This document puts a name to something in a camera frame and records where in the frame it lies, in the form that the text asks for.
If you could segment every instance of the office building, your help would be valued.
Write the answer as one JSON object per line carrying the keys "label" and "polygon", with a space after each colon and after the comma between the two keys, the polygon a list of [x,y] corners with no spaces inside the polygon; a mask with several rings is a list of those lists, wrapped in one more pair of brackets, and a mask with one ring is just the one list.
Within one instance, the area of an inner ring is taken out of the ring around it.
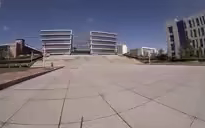
{"label": "office building", "polygon": [[132,56],[142,56],[142,57],[148,57],[149,55],[157,55],[158,51],[156,48],[150,48],[150,47],[142,47],[142,48],[136,48],[130,50],[130,55]]}
{"label": "office building", "polygon": [[90,32],[90,53],[98,55],[114,55],[116,50],[117,34],[110,32]]}
{"label": "office building", "polygon": [[168,56],[181,57],[181,49],[194,49],[195,56],[205,56],[205,12],[167,22]]}
{"label": "office building", "polygon": [[40,36],[46,54],[71,54],[73,40],[72,30],[41,30]]}
{"label": "office building", "polygon": [[123,55],[128,52],[128,47],[125,44],[118,44],[117,45],[117,54],[118,55]]}

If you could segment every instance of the pavement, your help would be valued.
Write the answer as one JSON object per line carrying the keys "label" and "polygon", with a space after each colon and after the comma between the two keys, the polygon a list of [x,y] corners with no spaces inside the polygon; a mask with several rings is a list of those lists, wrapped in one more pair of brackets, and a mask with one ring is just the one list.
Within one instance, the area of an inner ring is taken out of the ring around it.
{"label": "pavement", "polygon": [[0,91],[0,128],[205,128],[205,66],[80,56]]}

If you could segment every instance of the sky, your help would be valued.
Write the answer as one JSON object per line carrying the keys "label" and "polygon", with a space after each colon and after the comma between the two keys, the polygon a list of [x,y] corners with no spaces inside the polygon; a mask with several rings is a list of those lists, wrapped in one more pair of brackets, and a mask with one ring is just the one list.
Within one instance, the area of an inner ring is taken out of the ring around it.
{"label": "sky", "polygon": [[205,11],[205,0],[1,0],[0,44],[23,38],[41,48],[42,29],[72,29],[75,39],[108,31],[129,48],[166,49],[165,23]]}

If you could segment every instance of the tall building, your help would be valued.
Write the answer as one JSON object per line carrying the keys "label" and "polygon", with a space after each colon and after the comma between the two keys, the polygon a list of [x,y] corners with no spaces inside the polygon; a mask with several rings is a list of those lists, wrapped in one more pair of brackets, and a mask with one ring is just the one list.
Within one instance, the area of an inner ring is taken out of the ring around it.
{"label": "tall building", "polygon": [[110,32],[90,32],[90,53],[100,55],[117,54],[117,34]]}
{"label": "tall building", "polygon": [[168,56],[180,58],[182,48],[191,45],[195,55],[205,54],[205,12],[167,22]]}
{"label": "tall building", "polygon": [[46,54],[71,54],[73,41],[72,30],[41,30],[40,36]]}

